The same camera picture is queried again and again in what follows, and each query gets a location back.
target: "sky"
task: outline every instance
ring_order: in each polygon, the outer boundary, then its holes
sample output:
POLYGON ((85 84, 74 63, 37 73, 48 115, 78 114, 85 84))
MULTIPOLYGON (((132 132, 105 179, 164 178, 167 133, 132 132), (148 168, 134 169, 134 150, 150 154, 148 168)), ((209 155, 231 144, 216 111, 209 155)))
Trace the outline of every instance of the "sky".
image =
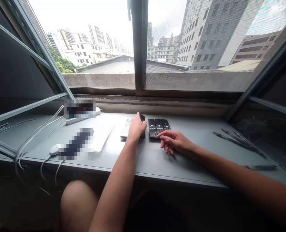
MULTIPOLYGON (((132 22, 126 0, 29 0, 45 32, 68 27, 73 33, 88 32, 88 24, 132 45, 132 22)), ((162 36, 181 31, 187 0, 149 0, 148 21, 153 24, 154 45, 162 36)), ((281 30, 286 24, 286 0, 265 0, 246 35, 281 30)))

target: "desk surface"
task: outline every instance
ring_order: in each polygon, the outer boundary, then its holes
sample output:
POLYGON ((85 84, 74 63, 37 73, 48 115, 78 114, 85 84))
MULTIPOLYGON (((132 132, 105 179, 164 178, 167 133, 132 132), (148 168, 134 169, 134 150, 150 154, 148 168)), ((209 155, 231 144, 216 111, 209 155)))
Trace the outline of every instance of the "desk surface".
MULTIPOLYGON (((101 113, 96 118, 86 119, 71 125, 65 122, 58 127, 47 139, 46 136, 58 126, 63 119, 51 124, 45 128, 26 149, 29 152, 25 154, 24 160, 42 162, 53 145, 66 144, 73 136, 79 132, 80 128, 94 128, 94 137, 97 131, 107 122, 116 122, 107 142, 100 153, 91 153, 87 160, 66 160, 63 165, 80 167, 92 170, 111 171, 113 168, 125 141, 120 138, 120 134, 127 118, 133 118, 134 114, 119 113, 101 113)), ((36 118, 34 121, 19 124, 9 130, 0 133, 0 140, 18 149, 20 144, 42 123, 49 119, 49 115, 19 115, 8 119, 9 126, 19 121, 29 118, 36 118)), ((221 128, 230 132, 235 131, 233 127, 222 119, 181 117, 181 116, 159 116, 145 115, 148 119, 167 119, 172 130, 181 131, 195 144, 214 152, 230 161, 240 165, 260 165, 275 164, 272 159, 263 159, 257 153, 241 148, 229 141, 221 139, 213 134, 213 131, 224 133, 221 128)), ((193 184, 203 184, 210 186, 225 187, 226 185, 210 173, 203 166, 183 155, 176 155, 173 159, 170 155, 160 149, 160 142, 150 141, 148 137, 148 128, 146 129, 146 139, 140 139, 137 147, 136 175, 152 177, 158 179, 167 179, 193 184)), ((49 163, 58 164, 58 156, 52 157, 49 163)), ((273 178, 286 184, 286 171, 278 168, 274 171, 261 171, 263 175, 273 178)))

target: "hand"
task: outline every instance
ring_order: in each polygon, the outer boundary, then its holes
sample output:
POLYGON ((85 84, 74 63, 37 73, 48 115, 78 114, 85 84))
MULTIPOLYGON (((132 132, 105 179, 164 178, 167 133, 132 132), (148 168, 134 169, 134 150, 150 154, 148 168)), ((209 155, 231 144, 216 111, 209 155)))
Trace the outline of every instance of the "hand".
POLYGON ((179 131, 165 130, 159 133, 156 138, 161 138, 161 148, 164 148, 166 154, 170 152, 173 155, 172 146, 174 146, 179 152, 192 158, 197 148, 179 131))
POLYGON ((140 113, 136 114, 136 117, 132 119, 130 128, 129 128, 129 135, 128 138, 139 140, 141 134, 146 130, 147 123, 146 121, 141 121, 140 113))

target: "person's right hand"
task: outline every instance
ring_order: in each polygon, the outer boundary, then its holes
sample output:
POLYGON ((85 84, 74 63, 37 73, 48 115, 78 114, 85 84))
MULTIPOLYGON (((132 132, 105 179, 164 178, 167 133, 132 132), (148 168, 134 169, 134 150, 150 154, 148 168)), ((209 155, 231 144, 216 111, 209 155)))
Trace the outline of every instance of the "person's right hand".
POLYGON ((165 130, 159 133, 156 138, 161 139, 161 148, 164 148, 166 154, 170 152, 173 155, 172 146, 174 146, 179 152, 193 158, 197 146, 179 131, 165 130))

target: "leg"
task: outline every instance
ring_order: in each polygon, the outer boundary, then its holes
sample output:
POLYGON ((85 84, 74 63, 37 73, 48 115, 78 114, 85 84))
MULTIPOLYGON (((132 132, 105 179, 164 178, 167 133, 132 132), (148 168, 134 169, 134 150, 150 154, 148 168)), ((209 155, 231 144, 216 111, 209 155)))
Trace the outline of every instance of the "leg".
POLYGON ((98 200, 97 195, 88 184, 81 180, 71 181, 61 197, 62 232, 87 232, 98 200))

